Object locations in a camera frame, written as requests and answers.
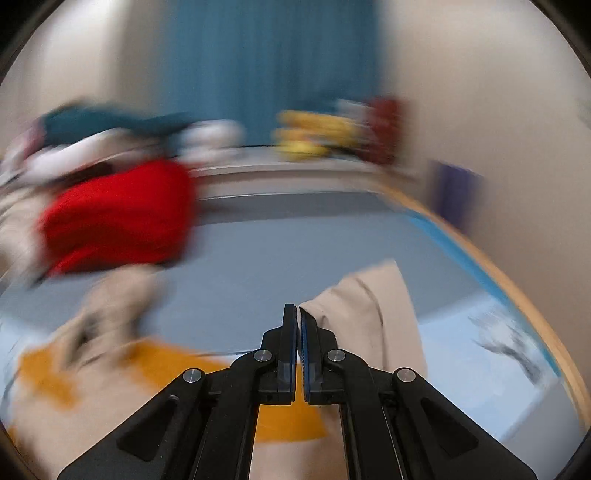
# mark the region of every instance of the blue curtain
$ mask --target blue curtain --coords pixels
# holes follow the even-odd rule
[[[330,113],[378,85],[374,0],[174,0],[163,113],[231,118],[272,143],[283,109]]]

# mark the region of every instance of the silver bolt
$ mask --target silver bolt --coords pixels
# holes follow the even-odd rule
[[[255,360],[257,362],[266,362],[273,358],[273,354],[269,350],[257,350],[255,352]]]
[[[183,373],[183,380],[187,383],[195,383],[201,379],[201,370],[198,368],[189,368]]]
[[[331,350],[326,354],[331,362],[340,362],[341,360],[345,359],[345,352],[341,349],[337,348],[335,350]]]
[[[414,379],[417,377],[417,374],[415,372],[413,372],[412,370],[410,370],[409,368],[402,368],[400,370],[398,370],[398,379],[401,382],[405,382],[405,383],[409,383],[414,381]]]

